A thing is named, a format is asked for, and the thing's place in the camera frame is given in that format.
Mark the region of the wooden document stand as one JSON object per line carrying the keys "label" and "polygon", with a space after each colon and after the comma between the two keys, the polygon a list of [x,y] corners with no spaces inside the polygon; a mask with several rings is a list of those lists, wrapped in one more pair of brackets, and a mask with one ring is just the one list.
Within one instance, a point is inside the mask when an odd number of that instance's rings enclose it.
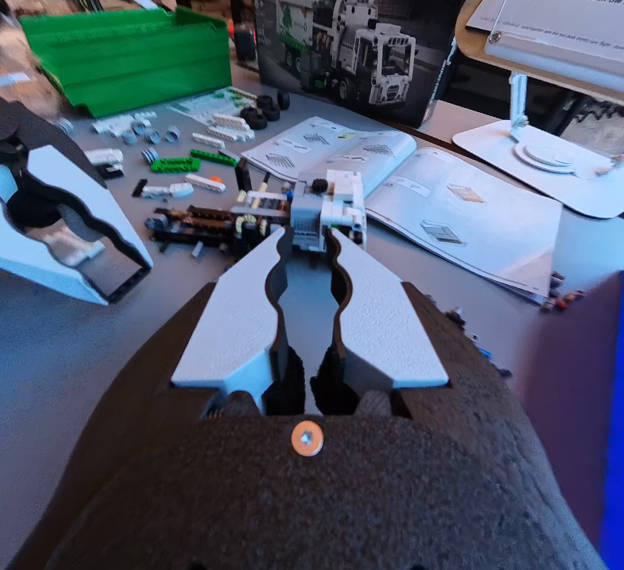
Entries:
{"label": "wooden document stand", "polygon": [[578,214],[611,219],[623,213],[623,156],[606,157],[532,125],[527,79],[550,82],[623,105],[623,62],[579,54],[526,37],[467,28],[482,0],[466,0],[456,22],[459,50],[506,69],[510,118],[454,135],[453,143]]}

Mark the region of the green toy brick plate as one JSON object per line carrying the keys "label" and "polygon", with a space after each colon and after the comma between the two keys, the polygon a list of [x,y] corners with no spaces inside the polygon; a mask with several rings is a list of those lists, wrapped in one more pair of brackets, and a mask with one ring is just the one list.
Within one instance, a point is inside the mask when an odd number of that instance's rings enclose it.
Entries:
{"label": "green toy brick plate", "polygon": [[156,174],[192,174],[200,166],[201,160],[194,157],[160,158],[151,163],[150,170]]}

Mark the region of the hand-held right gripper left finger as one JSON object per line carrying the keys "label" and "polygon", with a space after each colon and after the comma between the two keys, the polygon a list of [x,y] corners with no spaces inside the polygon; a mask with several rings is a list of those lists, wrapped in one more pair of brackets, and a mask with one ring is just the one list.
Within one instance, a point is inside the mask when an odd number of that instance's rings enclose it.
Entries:
{"label": "hand-held right gripper left finger", "polygon": [[281,227],[218,279],[170,379],[176,387],[245,391],[266,413],[264,395],[288,364],[278,303],[288,260],[289,228]]}

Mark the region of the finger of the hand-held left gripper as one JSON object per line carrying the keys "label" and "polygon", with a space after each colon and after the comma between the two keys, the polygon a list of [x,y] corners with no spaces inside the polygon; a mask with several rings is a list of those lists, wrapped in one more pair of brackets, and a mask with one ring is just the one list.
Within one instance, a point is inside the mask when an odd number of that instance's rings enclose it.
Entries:
{"label": "finger of the hand-held left gripper", "polygon": [[38,196],[73,209],[119,252],[143,269],[153,268],[151,256],[108,188],[52,145],[29,152],[27,178]]}
{"label": "finger of the hand-held left gripper", "polygon": [[1,269],[78,300],[107,306],[109,301],[89,278],[59,261],[44,242],[13,225],[1,200]]}

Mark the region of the green holed toy beam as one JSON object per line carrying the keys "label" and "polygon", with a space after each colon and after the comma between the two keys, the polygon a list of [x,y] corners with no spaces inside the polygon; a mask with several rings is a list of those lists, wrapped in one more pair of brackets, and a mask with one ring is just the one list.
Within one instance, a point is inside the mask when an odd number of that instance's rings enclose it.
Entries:
{"label": "green holed toy beam", "polygon": [[227,153],[222,153],[220,151],[214,153],[214,152],[208,152],[208,151],[203,151],[203,150],[198,150],[198,149],[191,149],[189,151],[189,154],[194,159],[219,164],[222,166],[228,166],[232,168],[237,167],[240,162],[239,157],[230,155]]}

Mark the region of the white toy beam frame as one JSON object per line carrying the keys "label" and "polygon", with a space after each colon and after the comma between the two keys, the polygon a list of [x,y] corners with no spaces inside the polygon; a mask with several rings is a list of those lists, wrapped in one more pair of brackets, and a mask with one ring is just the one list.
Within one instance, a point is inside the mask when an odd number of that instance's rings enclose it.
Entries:
{"label": "white toy beam frame", "polygon": [[92,122],[92,128],[97,134],[109,134],[113,137],[119,137],[124,132],[132,131],[134,122],[145,120],[148,125],[151,125],[150,120],[156,117],[157,113],[153,111],[117,114]]}

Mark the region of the white toy brick panel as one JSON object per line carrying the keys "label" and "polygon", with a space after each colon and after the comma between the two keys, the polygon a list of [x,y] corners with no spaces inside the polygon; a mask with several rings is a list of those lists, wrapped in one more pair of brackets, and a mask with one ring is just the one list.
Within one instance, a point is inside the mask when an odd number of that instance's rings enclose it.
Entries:
{"label": "white toy brick panel", "polygon": [[122,151],[117,148],[88,150],[84,154],[93,166],[122,165],[124,161]]}

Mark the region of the blue plastic bin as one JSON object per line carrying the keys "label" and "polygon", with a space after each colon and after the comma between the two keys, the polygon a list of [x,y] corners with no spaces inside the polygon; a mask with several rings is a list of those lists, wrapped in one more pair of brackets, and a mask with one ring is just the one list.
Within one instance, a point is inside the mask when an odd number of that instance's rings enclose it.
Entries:
{"label": "blue plastic bin", "polygon": [[623,272],[536,316],[513,387],[573,517],[623,568]]}

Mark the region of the printed instruction sheet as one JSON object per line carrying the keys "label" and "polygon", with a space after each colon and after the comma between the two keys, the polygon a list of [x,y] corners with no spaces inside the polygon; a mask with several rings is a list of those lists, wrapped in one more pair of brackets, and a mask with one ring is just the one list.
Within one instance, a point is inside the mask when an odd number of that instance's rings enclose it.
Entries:
{"label": "printed instruction sheet", "polygon": [[467,28],[623,62],[623,0],[482,0]]}

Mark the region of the black toy set box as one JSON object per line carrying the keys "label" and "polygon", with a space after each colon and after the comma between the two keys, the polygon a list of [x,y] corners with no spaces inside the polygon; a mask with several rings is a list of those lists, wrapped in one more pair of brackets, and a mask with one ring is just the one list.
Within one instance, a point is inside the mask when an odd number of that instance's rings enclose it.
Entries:
{"label": "black toy set box", "polygon": [[260,82],[418,129],[465,0],[253,0]]}

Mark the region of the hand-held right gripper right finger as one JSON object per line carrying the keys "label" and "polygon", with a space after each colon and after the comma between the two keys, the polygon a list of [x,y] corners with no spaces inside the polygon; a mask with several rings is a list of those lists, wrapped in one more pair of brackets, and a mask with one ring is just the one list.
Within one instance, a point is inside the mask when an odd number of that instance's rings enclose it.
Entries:
{"label": "hand-held right gripper right finger", "polygon": [[326,247],[338,309],[325,354],[325,414],[350,415],[371,391],[446,386],[405,283],[338,229],[327,232]]}

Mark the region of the building instruction booklet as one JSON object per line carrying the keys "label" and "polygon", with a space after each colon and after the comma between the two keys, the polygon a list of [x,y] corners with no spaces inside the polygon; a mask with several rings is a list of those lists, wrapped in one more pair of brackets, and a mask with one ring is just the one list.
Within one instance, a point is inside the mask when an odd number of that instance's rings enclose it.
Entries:
{"label": "building instruction booklet", "polygon": [[294,184],[290,225],[304,250],[324,252],[329,228],[365,247],[369,216],[530,300],[549,294],[562,206],[451,153],[419,147],[398,130],[355,130],[315,116],[242,156]]}

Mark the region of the green plastic bin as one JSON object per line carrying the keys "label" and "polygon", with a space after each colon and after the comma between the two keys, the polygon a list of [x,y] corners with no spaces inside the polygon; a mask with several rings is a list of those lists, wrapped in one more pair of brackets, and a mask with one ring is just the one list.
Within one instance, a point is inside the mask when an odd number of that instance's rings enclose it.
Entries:
{"label": "green plastic bin", "polygon": [[225,21],[179,6],[23,17],[38,65],[95,118],[231,85]]}

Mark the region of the toy truck chassis model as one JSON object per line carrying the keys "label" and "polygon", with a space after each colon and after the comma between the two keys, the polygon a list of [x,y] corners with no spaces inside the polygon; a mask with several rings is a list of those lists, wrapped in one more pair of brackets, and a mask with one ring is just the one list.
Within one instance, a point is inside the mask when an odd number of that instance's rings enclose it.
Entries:
{"label": "toy truck chassis model", "polygon": [[229,210],[156,208],[144,224],[161,252],[173,243],[188,244],[194,255],[212,247],[236,260],[285,227],[292,230],[292,245],[305,252],[326,253],[331,229],[363,250],[367,246],[364,183],[352,170],[329,169],[320,177],[303,173],[278,193],[241,189]]}

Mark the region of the pile of small toy pieces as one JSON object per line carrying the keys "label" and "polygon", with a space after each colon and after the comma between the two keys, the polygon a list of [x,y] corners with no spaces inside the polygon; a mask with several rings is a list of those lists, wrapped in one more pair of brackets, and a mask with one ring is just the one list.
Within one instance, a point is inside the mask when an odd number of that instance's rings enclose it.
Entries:
{"label": "pile of small toy pieces", "polygon": [[575,302],[581,301],[586,297],[586,293],[583,290],[569,290],[563,291],[563,286],[566,283],[566,277],[558,271],[553,271],[550,274],[549,280],[549,293],[545,297],[544,301],[540,305],[541,313],[550,312],[564,312],[570,308]]}

